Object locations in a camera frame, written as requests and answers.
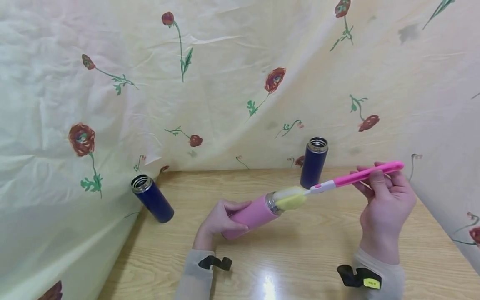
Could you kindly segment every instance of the pink thermos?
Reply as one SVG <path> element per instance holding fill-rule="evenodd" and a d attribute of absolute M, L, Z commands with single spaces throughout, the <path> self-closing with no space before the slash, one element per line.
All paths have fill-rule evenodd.
<path fill-rule="evenodd" d="M 253 201 L 249 206 L 230 216 L 231 220 L 247 225 L 249 230 L 226 230 L 222 232 L 222 235 L 227 240 L 233 240 L 250 230 L 278 218 L 283 213 L 283 210 L 275 205 L 273 194 L 274 192 L 271 192 L 260 196 L 260 198 Z"/>

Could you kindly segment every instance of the thermos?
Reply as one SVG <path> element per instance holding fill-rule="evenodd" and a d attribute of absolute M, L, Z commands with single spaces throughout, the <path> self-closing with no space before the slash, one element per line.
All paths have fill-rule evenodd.
<path fill-rule="evenodd" d="M 328 142 L 323 137 L 313 137 L 308 142 L 300 176 L 300 185 L 305 189 L 318 184 L 327 152 Z"/>
<path fill-rule="evenodd" d="M 249 206 L 229 216 L 231 220 L 247 225 L 249 230 L 226 230 L 222 235 L 227 240 L 233 240 L 278 218 L 283 210 L 275 205 L 273 194 L 274 192 L 262 195 Z"/>
<path fill-rule="evenodd" d="M 145 174 L 136 176 L 130 183 L 133 193 L 160 223 L 167 223 L 174 211 L 153 179 Z"/>

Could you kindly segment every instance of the hand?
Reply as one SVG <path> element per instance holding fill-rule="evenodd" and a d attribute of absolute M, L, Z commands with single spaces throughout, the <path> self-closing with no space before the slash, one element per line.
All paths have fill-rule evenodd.
<path fill-rule="evenodd" d="M 368 168 L 359 166 L 357 170 Z M 360 216 L 363 229 L 360 247 L 380 261 L 398 264 L 400 231 L 417 202 L 410 184 L 401 171 L 387 176 L 377 170 L 370 173 L 368 180 L 353 185 L 367 197 L 368 202 Z"/>
<path fill-rule="evenodd" d="M 200 225 L 193 249 L 213 251 L 213 236 L 225 230 L 248 230 L 248 226 L 232 221 L 228 216 L 249 206 L 251 201 L 232 202 L 220 200 Z"/>

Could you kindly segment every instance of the black clip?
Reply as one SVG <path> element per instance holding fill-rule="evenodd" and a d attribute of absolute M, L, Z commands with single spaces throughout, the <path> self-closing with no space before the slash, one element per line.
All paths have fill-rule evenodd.
<path fill-rule="evenodd" d="M 358 268 L 357 274 L 353 274 L 353 268 L 347 264 L 339 266 L 337 272 L 342 278 L 343 284 L 347 287 L 368 287 L 380 289 L 382 287 L 382 278 L 367 268 Z"/>
<path fill-rule="evenodd" d="M 213 265 L 216 265 L 222 270 L 230 271 L 230 268 L 232 267 L 232 260 L 228 257 L 224 257 L 223 260 L 219 260 L 215 256 L 210 255 L 205 257 L 198 263 L 198 266 L 205 270 L 210 270 L 210 267 Z"/>

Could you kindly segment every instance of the navy blue thermos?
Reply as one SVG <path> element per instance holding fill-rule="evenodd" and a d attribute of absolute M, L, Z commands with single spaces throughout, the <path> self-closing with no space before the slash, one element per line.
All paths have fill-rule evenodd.
<path fill-rule="evenodd" d="M 142 201 L 158 222 L 167 223 L 173 218 L 173 208 L 153 179 L 145 174 L 141 174 L 136 176 L 130 185 L 133 193 Z"/>
<path fill-rule="evenodd" d="M 308 142 L 300 177 L 300 185 L 305 189 L 318 184 L 327 152 L 328 142 L 323 137 L 313 137 Z"/>

